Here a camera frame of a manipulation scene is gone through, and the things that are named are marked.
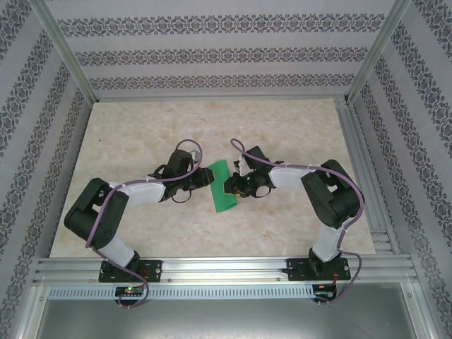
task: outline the green block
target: green block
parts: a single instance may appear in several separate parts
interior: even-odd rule
[[[210,190],[212,191],[213,202],[217,213],[236,206],[237,198],[235,195],[225,193],[224,189],[225,181],[230,178],[226,160],[219,160],[208,168],[212,170],[213,177],[215,178],[213,183],[210,184]]]

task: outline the patterned wallpaper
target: patterned wallpaper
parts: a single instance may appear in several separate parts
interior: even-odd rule
[[[399,245],[452,338],[452,1],[413,1],[355,103]]]
[[[49,255],[90,107],[26,0],[0,1],[0,338]]]
[[[344,95],[393,0],[47,3],[102,99]]]

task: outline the beige marble surface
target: beige marble surface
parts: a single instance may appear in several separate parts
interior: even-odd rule
[[[63,215],[93,177],[141,179],[166,163],[183,138],[201,143],[204,167],[226,159],[232,171],[239,157],[230,145],[233,137],[248,148],[259,145],[271,160],[320,164],[334,158],[352,174],[332,100],[97,103]],[[204,188],[185,204],[165,201],[126,210],[119,233],[141,256],[296,256],[308,253],[318,228],[303,191],[276,189],[265,198],[242,198],[217,214],[210,189]],[[350,228],[343,247],[375,253],[364,216]],[[95,255],[61,219],[51,256]]]

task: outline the purple cable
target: purple cable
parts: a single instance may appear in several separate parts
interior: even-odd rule
[[[342,253],[342,254],[349,255],[349,256],[356,256],[358,258],[358,268],[356,270],[355,275],[351,279],[350,283],[347,285],[347,287],[345,287],[345,289],[334,300],[329,302],[329,304],[333,304],[333,303],[337,302],[352,287],[352,285],[355,282],[355,280],[357,279],[358,274],[361,271],[361,267],[362,267],[362,258],[361,258],[361,256],[358,253],[343,251],[340,248],[340,245],[342,244],[342,241],[344,240],[345,234],[347,233],[347,229],[350,226],[352,226],[353,224],[355,224],[358,221],[358,219],[361,217],[363,212],[364,212],[364,199],[362,197],[362,192],[359,190],[358,186],[356,186],[356,184],[352,180],[348,179],[345,175],[343,175],[343,174],[341,174],[339,172],[336,172],[335,170],[329,169],[329,168],[324,168],[324,167],[319,167],[319,166],[311,166],[311,165],[308,166],[308,165],[277,164],[275,162],[270,162],[270,161],[261,159],[259,157],[255,157],[254,155],[251,155],[251,154],[245,152],[245,145],[240,140],[238,140],[236,138],[232,138],[231,139],[231,145],[236,150],[238,150],[242,155],[244,155],[246,157],[250,157],[251,159],[254,159],[256,161],[262,162],[263,164],[267,164],[267,165],[270,165],[270,166],[287,167],[287,168],[299,168],[299,169],[302,169],[302,170],[316,170],[316,171],[322,171],[322,172],[330,173],[330,174],[342,179],[347,184],[349,184],[352,187],[353,191],[355,191],[355,193],[357,194],[358,200],[359,200],[359,210],[358,210],[358,213],[356,214],[356,216],[352,219],[352,221],[350,221],[348,224],[346,224],[346,226],[344,226],[344,229],[340,233],[340,236],[339,236],[337,248],[338,248],[339,252]]]
[[[105,208],[107,207],[107,204],[108,204],[110,198],[113,196],[114,192],[118,191],[119,189],[121,189],[121,188],[123,188],[123,187],[130,186],[130,185],[134,185],[134,184],[144,184],[144,183],[151,183],[151,182],[175,182],[176,180],[182,180],[182,179],[185,179],[185,178],[189,177],[190,175],[192,175],[192,174],[193,174],[193,173],[201,166],[201,161],[203,161],[203,149],[202,149],[201,145],[200,145],[198,142],[196,142],[195,140],[192,140],[192,139],[184,139],[184,140],[181,140],[181,141],[176,145],[176,150],[179,148],[179,146],[180,146],[181,144],[186,143],[186,142],[194,143],[194,144],[196,145],[196,147],[198,147],[198,149],[199,149],[199,161],[198,161],[198,163],[193,167],[193,169],[192,169],[191,171],[187,172],[186,174],[183,174],[183,175],[180,175],[180,176],[174,177],[174,178],[168,178],[168,179],[139,179],[139,180],[131,180],[131,181],[129,181],[129,182],[124,182],[123,184],[120,184],[120,185],[114,187],[114,188],[107,194],[107,196],[105,197],[104,203],[103,203],[102,206],[100,207],[100,210],[99,210],[99,213],[97,214],[97,217],[96,217],[96,220],[95,220],[95,222],[94,222],[93,228],[91,229],[91,233],[90,233],[90,235],[89,235],[89,237],[88,237],[88,240],[86,241],[85,248],[88,248],[88,247],[91,246],[91,242],[93,241],[94,235],[95,235],[95,233],[96,233],[96,231],[97,231],[97,228],[99,227],[100,219],[102,218],[102,215],[103,215],[104,212],[105,212]],[[143,278],[141,275],[139,275],[139,274],[137,274],[137,273],[135,273],[135,272],[132,272],[131,270],[129,270],[129,269],[127,269],[127,268],[125,268],[125,267],[119,265],[118,263],[115,263],[114,261],[108,259],[105,255],[103,255],[102,253],[100,253],[97,249],[93,249],[93,251],[94,251],[95,253],[97,253],[97,255],[101,256],[104,260],[108,261],[108,262],[109,262],[111,265],[113,265],[114,267],[116,267],[116,268],[118,268],[118,269],[120,269],[120,270],[122,270],[122,271],[124,271],[124,272],[126,272],[126,273],[128,273],[128,274],[130,274],[130,275],[132,275],[133,277],[136,277],[136,278],[140,279],[141,281],[143,281],[143,284],[144,284],[145,287],[146,287],[146,295],[145,295],[145,297],[144,297],[142,300],[140,300],[140,301],[138,301],[138,302],[136,302],[135,304],[130,305],[130,306],[126,306],[126,305],[121,304],[121,298],[123,297],[123,295],[121,295],[121,296],[119,297],[119,299],[118,299],[119,307],[121,307],[121,308],[126,307],[127,309],[132,309],[132,308],[134,308],[134,307],[140,306],[142,303],[144,303],[144,302],[147,300],[147,298],[148,298],[148,296],[149,296],[149,284],[148,284],[148,282],[146,281],[145,278]]]

